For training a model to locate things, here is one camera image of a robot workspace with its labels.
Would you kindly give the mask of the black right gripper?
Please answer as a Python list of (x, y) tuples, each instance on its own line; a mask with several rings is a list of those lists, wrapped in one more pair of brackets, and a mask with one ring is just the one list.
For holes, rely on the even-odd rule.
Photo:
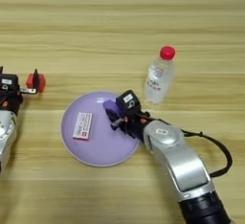
[(131, 116), (120, 116), (117, 112), (106, 109), (105, 113), (111, 122), (113, 130), (120, 129), (133, 139), (142, 139), (144, 129), (150, 123), (150, 114), (148, 112), (138, 112)]

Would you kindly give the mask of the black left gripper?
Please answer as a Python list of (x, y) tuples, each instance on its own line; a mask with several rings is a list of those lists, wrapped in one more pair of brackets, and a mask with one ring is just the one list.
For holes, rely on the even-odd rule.
[[(0, 66), (0, 75), (3, 72), (3, 66)], [(17, 113), (20, 104), (23, 102), (24, 95), (35, 95), (38, 92), (39, 76), (37, 69), (33, 72), (33, 89), (20, 88), (17, 91), (0, 91), (0, 111), (7, 110)]]

